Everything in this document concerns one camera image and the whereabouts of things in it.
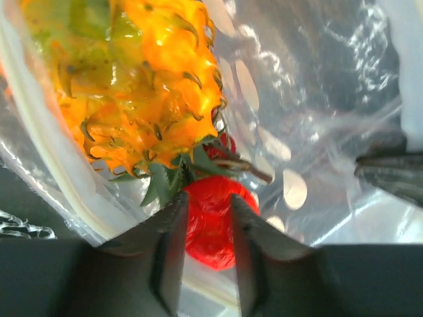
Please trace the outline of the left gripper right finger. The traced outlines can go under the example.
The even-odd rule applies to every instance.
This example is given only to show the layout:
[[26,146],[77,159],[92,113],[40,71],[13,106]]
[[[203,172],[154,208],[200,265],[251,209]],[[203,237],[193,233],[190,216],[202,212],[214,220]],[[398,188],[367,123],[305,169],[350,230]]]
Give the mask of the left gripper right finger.
[[348,316],[319,267],[318,253],[231,196],[242,316]]

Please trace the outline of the red fake pepper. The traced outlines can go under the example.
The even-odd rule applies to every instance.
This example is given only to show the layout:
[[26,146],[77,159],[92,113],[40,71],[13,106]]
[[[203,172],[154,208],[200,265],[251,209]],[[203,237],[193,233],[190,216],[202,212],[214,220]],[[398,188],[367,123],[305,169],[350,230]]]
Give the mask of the red fake pepper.
[[189,195],[187,254],[215,271],[231,269],[235,265],[231,196],[239,195],[259,214],[254,196],[241,183],[220,175],[196,180],[184,191]]

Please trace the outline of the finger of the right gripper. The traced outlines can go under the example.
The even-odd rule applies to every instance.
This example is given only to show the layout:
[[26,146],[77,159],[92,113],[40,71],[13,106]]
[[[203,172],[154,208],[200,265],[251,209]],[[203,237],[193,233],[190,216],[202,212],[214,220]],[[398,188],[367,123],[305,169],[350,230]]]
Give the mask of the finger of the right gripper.
[[422,205],[422,151],[406,149],[404,133],[371,144],[355,159],[354,176],[413,205]]

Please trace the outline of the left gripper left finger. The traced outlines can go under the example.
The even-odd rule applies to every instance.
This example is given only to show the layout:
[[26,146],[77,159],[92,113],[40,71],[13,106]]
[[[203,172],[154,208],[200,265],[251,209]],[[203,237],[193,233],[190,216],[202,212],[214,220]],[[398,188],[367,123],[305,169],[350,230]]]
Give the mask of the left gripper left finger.
[[63,316],[176,316],[184,266],[188,194],[179,192],[148,220],[80,249]]

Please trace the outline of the polka dot zip top bag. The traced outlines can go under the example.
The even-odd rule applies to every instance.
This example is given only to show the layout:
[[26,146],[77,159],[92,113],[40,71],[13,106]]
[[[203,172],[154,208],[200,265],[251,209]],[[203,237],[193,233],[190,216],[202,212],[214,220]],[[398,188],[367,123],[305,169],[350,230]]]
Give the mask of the polka dot zip top bag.
[[207,1],[243,158],[263,215],[304,243],[422,241],[422,210],[359,181],[373,145],[422,144],[418,1]]

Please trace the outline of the red fake cherry bunch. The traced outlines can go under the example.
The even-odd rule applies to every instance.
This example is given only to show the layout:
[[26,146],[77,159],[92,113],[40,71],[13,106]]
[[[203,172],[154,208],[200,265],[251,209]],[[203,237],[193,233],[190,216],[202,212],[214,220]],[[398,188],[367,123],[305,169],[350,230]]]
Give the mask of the red fake cherry bunch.
[[233,137],[225,132],[215,141],[203,145],[203,148],[210,159],[233,159],[238,157]]

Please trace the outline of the orange fake pineapple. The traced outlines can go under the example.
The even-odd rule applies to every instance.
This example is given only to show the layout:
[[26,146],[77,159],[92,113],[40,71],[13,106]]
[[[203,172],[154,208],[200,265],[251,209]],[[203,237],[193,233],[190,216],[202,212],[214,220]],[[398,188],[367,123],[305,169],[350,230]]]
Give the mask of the orange fake pineapple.
[[89,162],[114,180],[148,180],[164,204],[196,180],[273,176],[238,157],[210,159],[227,106],[215,25],[201,1],[19,1],[59,109]]

